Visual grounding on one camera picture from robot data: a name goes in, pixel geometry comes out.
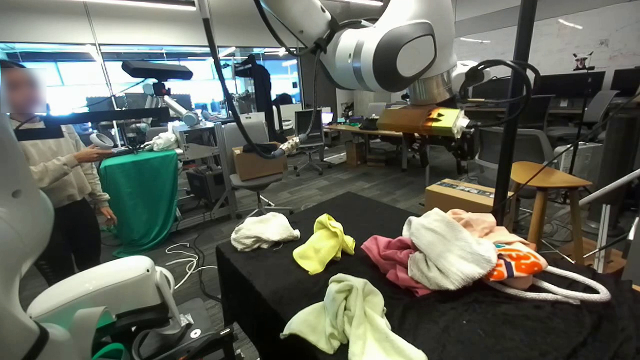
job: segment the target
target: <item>person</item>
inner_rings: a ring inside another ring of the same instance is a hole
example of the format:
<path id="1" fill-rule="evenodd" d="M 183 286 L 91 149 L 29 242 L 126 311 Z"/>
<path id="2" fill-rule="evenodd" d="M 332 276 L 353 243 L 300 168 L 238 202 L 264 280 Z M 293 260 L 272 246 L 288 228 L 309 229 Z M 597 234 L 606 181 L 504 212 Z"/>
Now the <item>person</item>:
<path id="1" fill-rule="evenodd" d="M 44 127 L 36 113 L 44 109 L 37 77 L 25 66 L 0 60 L 3 103 L 14 129 Z M 49 244 L 35 266 L 47 284 L 53 285 L 100 264 L 100 225 L 88 197 L 116 224 L 109 208 L 109 195 L 102 191 L 93 163 L 112 154 L 109 150 L 85 147 L 71 125 L 62 126 L 63 138 L 20 143 L 31 173 L 54 207 L 54 224 Z"/>

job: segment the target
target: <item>cloth pile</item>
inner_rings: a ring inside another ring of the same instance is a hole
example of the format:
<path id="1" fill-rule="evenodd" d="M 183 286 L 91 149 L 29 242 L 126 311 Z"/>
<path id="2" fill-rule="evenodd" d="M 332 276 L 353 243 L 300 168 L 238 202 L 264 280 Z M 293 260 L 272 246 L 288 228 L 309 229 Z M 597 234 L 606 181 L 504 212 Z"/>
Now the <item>cloth pile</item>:
<path id="1" fill-rule="evenodd" d="M 231 244 L 238 251 L 266 249 L 278 242 L 297 239 L 300 239 L 300 231 L 294 230 L 287 217 L 280 213 L 249 217 L 231 234 Z"/>
<path id="2" fill-rule="evenodd" d="M 333 354 L 349 343 L 349 360 L 427 360 L 427 356 L 391 331 L 382 294 L 365 279 L 337 274 L 324 301 L 297 313 L 280 337 L 291 334 Z"/>
<path id="3" fill-rule="evenodd" d="M 316 219 L 314 234 L 293 250 L 293 258 L 309 275 L 314 275 L 322 272 L 332 259 L 340 260 L 342 251 L 353 255 L 355 246 L 356 241 L 344 234 L 342 224 L 323 214 Z"/>
<path id="4" fill-rule="evenodd" d="M 601 284 L 549 266 L 535 244 L 496 226 L 491 214 L 432 209 L 407 218 L 402 237 L 372 236 L 362 249 L 387 279 L 417 296 L 432 290 L 457 290 L 477 280 L 526 299 L 579 304 L 605 302 L 611 295 Z M 598 293 L 579 293 L 535 279 L 542 271 L 583 282 Z M 524 291 L 535 284 L 551 293 Z"/>

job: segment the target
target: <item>white rope handle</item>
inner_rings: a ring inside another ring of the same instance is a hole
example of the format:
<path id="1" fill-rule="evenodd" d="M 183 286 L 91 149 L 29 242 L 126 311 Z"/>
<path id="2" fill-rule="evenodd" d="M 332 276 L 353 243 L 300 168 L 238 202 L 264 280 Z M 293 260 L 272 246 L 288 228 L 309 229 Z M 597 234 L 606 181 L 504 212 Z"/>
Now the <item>white rope handle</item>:
<path id="1" fill-rule="evenodd" d="M 492 281 L 487 281 L 486 283 L 496 290 L 502 291 L 510 295 L 522 297 L 525 299 L 531 299 L 531 300 L 562 301 L 562 302 L 568 302 L 569 304 L 574 304 L 574 305 L 579 305 L 581 300 L 590 301 L 590 302 L 607 302 L 611 300 L 611 294 L 609 293 L 609 290 L 607 290 L 607 288 L 602 286 L 597 281 L 594 281 L 582 275 L 576 274 L 575 272 L 554 268 L 553 266 L 548 266 L 546 271 L 550 272 L 551 274 L 556 274 L 558 276 L 567 277 L 571 280 L 581 282 L 582 284 L 585 284 L 593 288 L 598 293 L 590 294 L 590 293 L 581 293 L 579 291 L 562 289 L 546 281 L 536 279 L 535 277 L 533 278 L 534 285 L 537 285 L 545 290 L 551 291 L 552 293 L 551 294 L 533 293 L 529 291 L 510 288 L 503 284 L 499 284 L 497 282 L 492 282 Z"/>

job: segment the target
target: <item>white cable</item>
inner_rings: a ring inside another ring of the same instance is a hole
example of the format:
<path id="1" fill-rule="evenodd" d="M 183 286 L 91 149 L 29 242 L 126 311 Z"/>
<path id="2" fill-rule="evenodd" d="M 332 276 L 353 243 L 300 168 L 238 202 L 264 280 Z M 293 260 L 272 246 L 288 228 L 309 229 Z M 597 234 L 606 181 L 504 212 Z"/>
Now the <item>white cable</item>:
<path id="1" fill-rule="evenodd" d="M 165 253 L 167 254 L 185 254 L 187 256 L 190 256 L 190 258 L 187 259 L 176 259 L 173 261 L 169 261 L 168 263 L 164 264 L 165 266 L 167 265 L 172 265 L 172 264 L 176 264 L 176 263 L 183 263 L 188 261 L 189 263 L 187 264 L 187 267 L 185 268 L 185 270 L 187 271 L 187 274 L 182 278 L 182 280 L 180 280 L 180 282 L 178 282 L 177 285 L 175 285 L 175 289 L 179 288 L 182 284 L 184 284 L 185 281 L 187 281 L 187 279 L 189 278 L 189 276 L 191 276 L 191 274 L 195 273 L 195 272 L 199 272 L 201 270 L 204 269 L 217 269 L 217 266 L 201 266 L 199 268 L 195 268 L 198 264 L 198 260 L 200 259 L 200 257 L 198 256 L 198 254 L 194 254 L 192 252 L 186 252 L 186 251 L 182 251 L 182 250 L 172 250 L 174 247 L 176 246 L 185 246 L 185 247 L 190 247 L 191 245 L 189 243 L 177 243 L 174 245 L 169 246 L 168 248 L 166 248 L 164 250 Z"/>
<path id="2" fill-rule="evenodd" d="M 539 286 L 545 290 L 551 291 L 552 293 L 533 293 L 529 291 L 518 290 L 514 288 L 510 288 L 503 284 L 499 284 L 497 282 L 487 281 L 486 283 L 495 288 L 496 290 L 500 290 L 504 293 L 514 295 L 517 297 L 522 297 L 525 299 L 531 300 L 546 300 L 546 301 L 562 301 L 568 302 L 569 304 L 579 305 L 580 301 L 590 301 L 590 302 L 607 302 L 611 300 L 611 294 L 609 290 L 602 286 L 599 282 L 588 279 L 582 275 L 576 274 L 575 272 L 561 270 L 558 268 L 554 268 L 553 266 L 548 266 L 546 271 L 551 274 L 556 274 L 558 276 L 567 277 L 571 280 L 581 282 L 593 289 L 595 289 L 597 294 L 590 293 L 581 293 L 579 291 L 571 291 L 567 289 L 558 288 L 555 285 L 552 285 L 546 281 L 542 281 L 540 279 L 533 278 L 533 285 Z"/>

